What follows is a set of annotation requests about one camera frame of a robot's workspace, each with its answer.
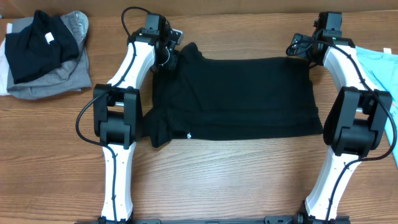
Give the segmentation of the black t-shirt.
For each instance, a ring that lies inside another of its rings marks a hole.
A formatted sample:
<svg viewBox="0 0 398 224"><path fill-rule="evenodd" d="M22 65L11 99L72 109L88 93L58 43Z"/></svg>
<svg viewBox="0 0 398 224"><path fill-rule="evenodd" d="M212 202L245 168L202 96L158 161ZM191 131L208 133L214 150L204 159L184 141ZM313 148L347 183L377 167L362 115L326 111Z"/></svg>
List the black t-shirt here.
<svg viewBox="0 0 398 224"><path fill-rule="evenodd" d="M194 43L175 70L152 81L142 134L154 147L173 139L230 141L321 134L309 63L290 57L206 58Z"/></svg>

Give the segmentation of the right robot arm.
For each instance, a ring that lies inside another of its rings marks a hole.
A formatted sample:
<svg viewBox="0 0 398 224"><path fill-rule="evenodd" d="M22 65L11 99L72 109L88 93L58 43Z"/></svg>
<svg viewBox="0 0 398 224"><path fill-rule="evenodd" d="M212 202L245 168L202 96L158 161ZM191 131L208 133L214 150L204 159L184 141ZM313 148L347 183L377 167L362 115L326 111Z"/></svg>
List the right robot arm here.
<svg viewBox="0 0 398 224"><path fill-rule="evenodd" d="M366 83L356 46L341 31L340 12L321 12L311 36L296 33L288 56L324 66L332 75L338 96L323 127L327 153L316 184L287 223L349 223L338 217L338 204L357 166L371 161L369 152L381 142L386 122L393 122L392 96Z"/></svg>

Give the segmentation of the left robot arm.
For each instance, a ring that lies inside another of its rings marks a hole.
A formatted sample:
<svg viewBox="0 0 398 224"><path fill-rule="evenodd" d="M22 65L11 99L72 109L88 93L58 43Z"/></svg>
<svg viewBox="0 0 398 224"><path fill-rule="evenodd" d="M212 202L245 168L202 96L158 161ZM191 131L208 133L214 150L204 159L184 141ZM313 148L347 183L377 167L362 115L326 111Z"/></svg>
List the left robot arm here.
<svg viewBox="0 0 398 224"><path fill-rule="evenodd" d="M142 107L139 89L154 66L174 68L175 46L183 39L168 20L147 13L143 28L128 35L127 54L107 84L93 91L95 134L105 158L105 196L98 223L131 223L132 158L141 136Z"/></svg>

